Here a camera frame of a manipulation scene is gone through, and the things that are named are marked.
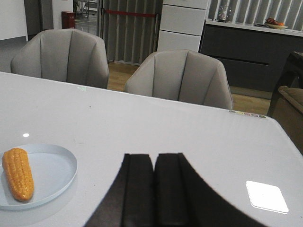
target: floor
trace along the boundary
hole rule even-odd
[[[76,29],[96,34],[97,14],[90,12],[89,17],[76,17]],[[0,41],[0,71],[10,72],[10,61],[15,54],[26,44],[25,39],[15,38]],[[125,82],[135,72],[138,66],[110,62],[108,89],[123,91]],[[266,115],[270,100],[253,96],[232,94],[234,110]]]

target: red fire extinguisher box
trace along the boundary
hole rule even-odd
[[[75,13],[70,11],[61,12],[62,28],[75,28]]]

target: chair backrest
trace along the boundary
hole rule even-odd
[[[151,89],[142,84],[148,77],[152,77]],[[128,80],[125,92],[225,109],[233,107],[223,64],[189,50],[152,53]]]
[[[13,58],[11,72],[106,88],[108,65],[104,41],[77,29],[46,30]]]

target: white cabinet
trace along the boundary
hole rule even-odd
[[[163,0],[157,51],[198,51],[208,0]]]

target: red rope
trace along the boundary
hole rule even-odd
[[[156,14],[148,14],[148,13],[130,13],[130,12],[122,12],[122,11],[114,11],[114,10],[105,10],[108,14],[118,14],[125,16],[134,16],[134,17],[156,17]]]

